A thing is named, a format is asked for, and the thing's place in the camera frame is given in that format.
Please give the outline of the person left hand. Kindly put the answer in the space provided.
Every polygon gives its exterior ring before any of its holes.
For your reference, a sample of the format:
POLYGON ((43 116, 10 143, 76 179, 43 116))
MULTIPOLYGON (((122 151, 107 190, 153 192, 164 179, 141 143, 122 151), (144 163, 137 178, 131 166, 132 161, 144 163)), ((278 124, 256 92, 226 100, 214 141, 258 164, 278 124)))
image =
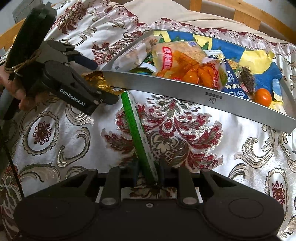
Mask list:
POLYGON ((49 93, 47 91, 38 93, 34 97, 26 97, 25 89, 22 87, 21 83, 16 79, 9 80, 9 73, 5 72, 4 65, 1 65, 1 86, 20 101, 18 107, 23 111, 28 111, 37 104, 49 99, 49 93))

